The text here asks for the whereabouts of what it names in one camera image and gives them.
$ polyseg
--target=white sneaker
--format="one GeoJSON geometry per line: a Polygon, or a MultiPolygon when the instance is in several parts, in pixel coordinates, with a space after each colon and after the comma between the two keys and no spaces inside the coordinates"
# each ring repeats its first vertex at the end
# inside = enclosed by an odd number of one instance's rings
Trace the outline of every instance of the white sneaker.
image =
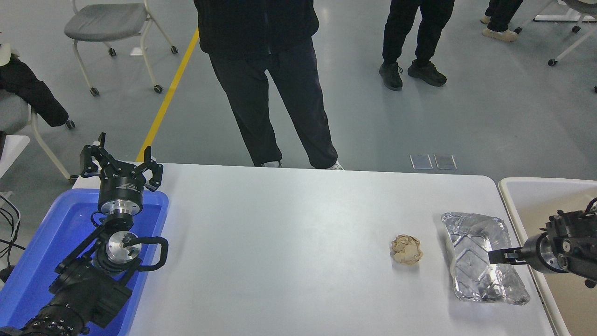
{"type": "Polygon", "coordinates": [[[262,167],[282,168],[282,161],[270,161],[261,164],[262,167]]]}
{"type": "Polygon", "coordinates": [[[482,34],[483,34],[483,36],[499,39],[500,41],[506,41],[506,42],[514,42],[518,38],[518,34],[514,33],[510,29],[504,30],[503,32],[495,32],[493,30],[489,30],[488,28],[485,28],[485,29],[483,29],[482,34]]]}
{"type": "Polygon", "coordinates": [[[334,165],[330,168],[326,168],[326,170],[344,170],[344,168],[342,168],[338,160],[336,160],[336,163],[334,163],[334,165]]]}

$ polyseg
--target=blue tray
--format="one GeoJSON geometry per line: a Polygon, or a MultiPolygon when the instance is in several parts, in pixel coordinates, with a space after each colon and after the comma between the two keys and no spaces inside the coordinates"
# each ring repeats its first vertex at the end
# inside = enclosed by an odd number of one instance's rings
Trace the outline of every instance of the blue tray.
{"type": "MultiPolygon", "coordinates": [[[[0,326],[20,329],[53,297],[48,291],[58,274],[56,266],[95,228],[90,216],[97,210],[99,190],[73,189],[50,207],[13,273],[0,291],[0,326]]],[[[159,236],[168,212],[168,197],[159,191],[143,194],[143,210],[131,230],[138,236],[159,236]]],[[[143,246],[143,265],[152,263],[156,245],[143,246]]],[[[106,329],[88,323],[91,336],[126,335],[135,316],[147,272],[136,272],[127,286],[131,298],[106,329]]]]}

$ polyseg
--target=gray floor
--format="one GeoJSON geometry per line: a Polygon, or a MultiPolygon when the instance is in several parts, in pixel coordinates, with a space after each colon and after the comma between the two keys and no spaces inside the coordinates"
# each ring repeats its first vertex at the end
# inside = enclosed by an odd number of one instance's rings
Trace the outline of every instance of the gray floor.
{"type": "MultiPolygon", "coordinates": [[[[542,2],[525,1],[512,29],[533,17],[542,2]]],[[[150,32],[148,53],[167,90],[196,29],[196,11],[190,0],[149,3],[180,50],[172,55],[157,29],[150,32]]],[[[325,107],[346,169],[485,175],[496,182],[515,176],[595,178],[595,37],[548,67],[548,59],[579,38],[570,32],[574,24],[532,23],[518,41],[500,42],[481,35],[487,1],[457,0],[433,58],[447,84],[431,87],[405,71],[404,89],[393,92],[377,73],[389,1],[315,3],[321,27],[313,39],[325,107]],[[453,154],[458,170],[414,170],[409,154],[419,153],[453,154]]],[[[544,13],[566,10],[553,4],[544,13]]],[[[137,43],[128,39],[114,43],[114,59],[101,44],[79,45],[101,92],[92,97],[72,41],[62,32],[71,15],[65,0],[0,0],[0,41],[19,50],[76,123],[71,131],[41,126],[70,172],[78,173],[82,147],[100,132],[107,133],[111,154],[132,161],[165,94],[153,92],[142,58],[128,56],[137,43]]],[[[405,70],[414,57],[419,20],[399,59],[405,70]]],[[[585,23],[581,33],[587,30],[585,23]]],[[[274,85],[270,108],[284,166],[310,168],[274,85]]],[[[29,129],[19,134],[32,135],[29,129]]],[[[164,163],[251,165],[226,96],[198,47],[153,141],[153,156],[164,163]]],[[[27,245],[53,200],[69,188],[32,139],[0,179],[0,190],[13,191],[11,200],[23,212],[20,244],[27,245]]]]}

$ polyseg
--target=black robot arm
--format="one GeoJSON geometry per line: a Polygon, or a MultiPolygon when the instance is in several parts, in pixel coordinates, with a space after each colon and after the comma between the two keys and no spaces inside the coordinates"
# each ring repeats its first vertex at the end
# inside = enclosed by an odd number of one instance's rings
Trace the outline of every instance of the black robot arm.
{"type": "Polygon", "coordinates": [[[544,233],[530,237],[521,248],[489,252],[492,264],[528,264],[542,273],[573,273],[585,285],[597,284],[597,214],[594,198],[585,210],[549,216],[544,233]]]}
{"type": "Polygon", "coordinates": [[[133,293],[128,281],[137,271],[154,271],[166,263],[168,241],[162,237],[137,237],[129,230],[133,216],[143,207],[143,187],[155,191],[161,184],[163,165],[145,149],[139,166],[114,159],[104,148],[106,135],[81,151],[81,176],[100,177],[98,211],[106,215],[96,229],[56,267],[58,278],[50,285],[52,300],[21,329],[0,328],[0,336],[74,336],[89,333],[87,323],[107,327],[133,293]],[[93,162],[96,159],[101,167],[93,162]],[[146,183],[143,173],[152,172],[146,183]],[[142,245],[160,245],[155,265],[141,265],[142,245]]]}

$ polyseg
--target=black shoe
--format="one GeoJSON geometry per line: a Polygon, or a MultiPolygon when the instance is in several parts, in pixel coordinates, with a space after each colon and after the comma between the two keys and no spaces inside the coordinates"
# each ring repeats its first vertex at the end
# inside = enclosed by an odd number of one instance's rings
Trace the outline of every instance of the black shoe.
{"type": "Polygon", "coordinates": [[[414,78],[420,78],[424,80],[427,84],[433,86],[442,86],[446,84],[448,78],[446,76],[440,74],[437,69],[435,69],[435,65],[431,63],[427,63],[424,67],[418,67],[416,65],[417,60],[413,60],[413,64],[408,67],[408,75],[414,78]]]}
{"type": "Polygon", "coordinates": [[[401,73],[402,68],[398,66],[398,63],[382,64],[379,67],[379,74],[383,78],[383,85],[392,91],[402,90],[401,73]]]}

